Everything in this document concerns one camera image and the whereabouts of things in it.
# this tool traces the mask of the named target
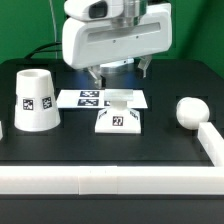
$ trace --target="white foam ball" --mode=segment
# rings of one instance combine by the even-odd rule
[[[177,104],[177,120],[185,128],[196,130],[201,122],[209,119],[209,108],[207,104],[198,98],[186,97]]]

